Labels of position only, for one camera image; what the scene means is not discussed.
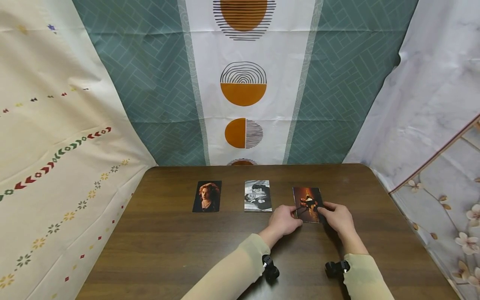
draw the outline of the fabric backdrop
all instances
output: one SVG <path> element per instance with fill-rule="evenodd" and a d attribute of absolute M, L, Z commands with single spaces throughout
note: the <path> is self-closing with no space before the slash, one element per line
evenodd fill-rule
<path fill-rule="evenodd" d="M 478 11 L 475 0 L 419 1 L 344 161 L 376 173 L 462 299 L 480 295 Z"/>
<path fill-rule="evenodd" d="M 259 31 L 247 32 L 261 37 L 248 41 L 227 36 L 236 31 L 221 23 L 218 1 L 73 2 L 160 165 L 342 162 L 398 62 L 417 4 L 265 1 Z M 220 82 L 228 65 L 242 61 L 263 69 L 266 82 L 248 106 L 228 100 L 221 85 L 229 83 Z"/>
<path fill-rule="evenodd" d="M 74 299 L 155 161 L 70 1 L 1 1 L 0 45 L 0 299 Z"/>

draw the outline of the portrait photo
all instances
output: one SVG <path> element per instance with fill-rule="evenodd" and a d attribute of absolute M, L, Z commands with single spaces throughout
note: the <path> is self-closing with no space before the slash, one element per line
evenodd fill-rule
<path fill-rule="evenodd" d="M 194 213 L 212 213 L 220 210 L 222 181 L 199 181 L 193 202 Z"/>

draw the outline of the beige sleeve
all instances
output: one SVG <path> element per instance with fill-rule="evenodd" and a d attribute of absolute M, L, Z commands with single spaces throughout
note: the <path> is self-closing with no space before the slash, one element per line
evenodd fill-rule
<path fill-rule="evenodd" d="M 258 234 L 217 263 L 182 300 L 236 300 L 264 271 L 262 256 L 270 249 Z"/>
<path fill-rule="evenodd" d="M 393 300 L 392 293 L 370 255 L 347 254 L 350 270 L 344 274 L 345 285 L 352 300 Z"/>

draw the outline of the circular pattern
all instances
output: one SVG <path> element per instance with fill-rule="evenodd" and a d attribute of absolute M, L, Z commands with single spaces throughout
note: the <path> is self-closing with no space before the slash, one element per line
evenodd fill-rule
<path fill-rule="evenodd" d="M 225 36 L 237 41 L 255 41 L 267 31 L 275 0 L 214 0 L 213 13 Z"/>
<path fill-rule="evenodd" d="M 249 61 L 233 62 L 220 76 L 222 93 L 231 103 L 250 106 L 262 99 L 267 89 L 265 70 Z"/>
<path fill-rule="evenodd" d="M 225 128 L 225 139 L 235 148 L 251 149 L 262 141 L 263 136 L 262 127 L 245 118 L 235 119 Z"/>
<path fill-rule="evenodd" d="M 228 166 L 253 166 L 257 163 L 254 160 L 248 158 L 238 158 L 230 161 L 227 165 Z"/>

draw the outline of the white fabric panel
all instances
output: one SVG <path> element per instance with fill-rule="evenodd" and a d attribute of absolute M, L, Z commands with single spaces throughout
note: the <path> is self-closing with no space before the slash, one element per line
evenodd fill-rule
<path fill-rule="evenodd" d="M 480 113 L 480 2 L 420 0 L 384 86 L 344 163 L 391 191 Z"/>
<path fill-rule="evenodd" d="M 282 164 L 315 0 L 275 0 L 268 31 L 255 41 L 237 41 L 226 36 L 216 23 L 211 4 L 185 2 L 210 164 L 226 165 L 244 157 L 259 164 Z M 230 63 L 242 61 L 259 65 L 266 74 L 266 92 L 250 106 L 229 102 L 220 88 L 223 70 Z M 263 138 L 253 148 L 235 148 L 226 141 L 227 125 L 238 118 L 262 127 Z"/>
<path fill-rule="evenodd" d="M 0 299 L 74 299 L 144 172 L 71 1 L 0 2 Z"/>

